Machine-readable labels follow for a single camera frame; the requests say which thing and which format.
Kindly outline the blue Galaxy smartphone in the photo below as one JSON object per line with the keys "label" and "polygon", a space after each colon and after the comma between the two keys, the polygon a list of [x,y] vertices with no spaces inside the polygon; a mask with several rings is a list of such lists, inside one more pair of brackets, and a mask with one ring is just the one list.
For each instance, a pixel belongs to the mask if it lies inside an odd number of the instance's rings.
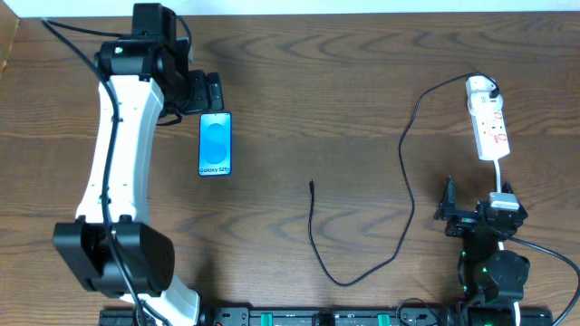
{"label": "blue Galaxy smartphone", "polygon": [[198,174],[228,176],[232,169],[232,115],[230,112],[200,116]]}

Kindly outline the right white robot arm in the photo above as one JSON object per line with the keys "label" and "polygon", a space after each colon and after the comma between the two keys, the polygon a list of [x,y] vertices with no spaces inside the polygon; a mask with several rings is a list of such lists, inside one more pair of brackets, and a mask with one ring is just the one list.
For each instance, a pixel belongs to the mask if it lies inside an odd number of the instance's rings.
{"label": "right white robot arm", "polygon": [[434,218],[447,223],[445,235],[462,240],[458,278],[464,299],[441,314],[442,323],[516,325],[516,304],[524,297],[530,263],[503,247],[527,218],[510,185],[506,183],[500,192],[491,192],[475,209],[460,210],[455,185],[448,178]]}

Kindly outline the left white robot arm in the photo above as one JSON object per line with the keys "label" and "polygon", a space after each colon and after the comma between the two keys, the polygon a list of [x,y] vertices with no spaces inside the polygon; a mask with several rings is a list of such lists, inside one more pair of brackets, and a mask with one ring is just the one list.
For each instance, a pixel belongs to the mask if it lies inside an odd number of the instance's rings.
{"label": "left white robot arm", "polygon": [[183,19],[159,3],[133,7],[127,34],[106,33],[86,60],[99,82],[100,121],[87,188],[75,218],[59,223],[53,245],[82,288],[132,304],[130,325],[210,325],[212,310],[175,273],[172,241],[150,224],[148,180],[157,127],[199,115],[224,133],[231,116],[217,73],[191,70]]}

